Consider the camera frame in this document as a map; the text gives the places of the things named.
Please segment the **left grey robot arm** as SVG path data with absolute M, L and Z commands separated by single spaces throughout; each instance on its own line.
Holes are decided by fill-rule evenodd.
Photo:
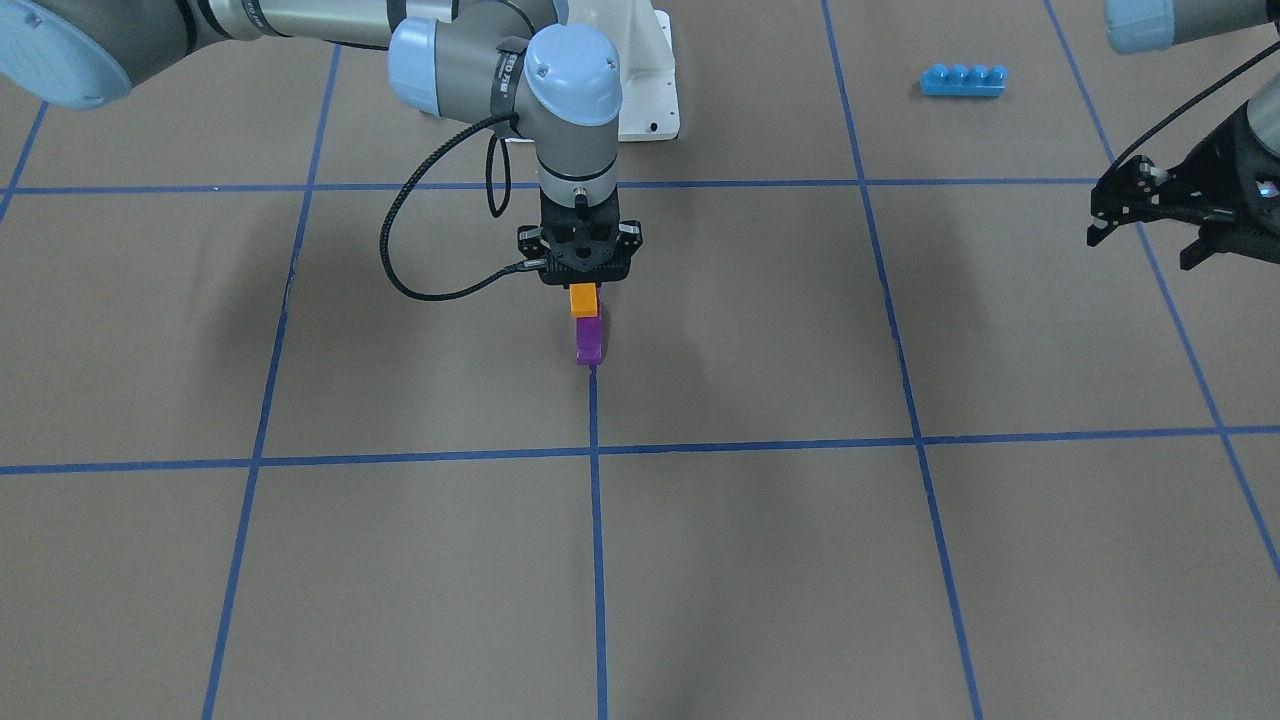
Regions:
M 1130 142 L 1096 181 L 1085 242 L 1101 245 L 1116 229 L 1176 222 L 1196 228 L 1180 251 L 1188 272 L 1217 255 L 1279 260 L 1277 77 L 1228 113 L 1185 156 L 1167 167 L 1140 152 L 1192 108 L 1248 70 L 1277 59 L 1275 1 L 1106 1 L 1103 27 L 1119 55 L 1164 55 L 1187 45 L 1222 47 L 1225 38 L 1270 31 L 1270 41 Z

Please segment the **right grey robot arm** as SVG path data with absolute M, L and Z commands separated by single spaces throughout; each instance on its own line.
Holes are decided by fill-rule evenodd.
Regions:
M 415 111 L 461 123 L 398 188 L 378 232 L 381 269 L 403 296 L 431 302 L 396 270 L 402 208 L 443 158 L 476 135 L 488 156 L 532 146 L 538 219 L 497 278 L 612 284 L 630 274 L 643 228 L 620 211 L 622 56 L 576 22 L 567 1 L 5 1 L 3 77 L 58 108 L 91 111 L 216 45 L 259 40 L 352 49 L 384 63 L 387 90 Z

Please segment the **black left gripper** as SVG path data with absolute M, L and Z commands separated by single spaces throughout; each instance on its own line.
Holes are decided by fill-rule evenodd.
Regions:
M 1110 167 L 1091 191 L 1087 246 L 1116 228 L 1171 219 L 1197 225 L 1180 251 L 1189 272 L 1217 254 L 1277 256 L 1277 154 L 1238 108 L 1169 169 L 1135 155 Z

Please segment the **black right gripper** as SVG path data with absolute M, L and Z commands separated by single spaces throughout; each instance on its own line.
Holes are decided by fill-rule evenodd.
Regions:
M 604 284 L 625 281 L 634 255 L 644 243 L 643 224 L 620 217 L 612 193 L 589 206 L 567 208 L 540 197 L 541 223 L 517 229 L 517 249 L 548 286 Z

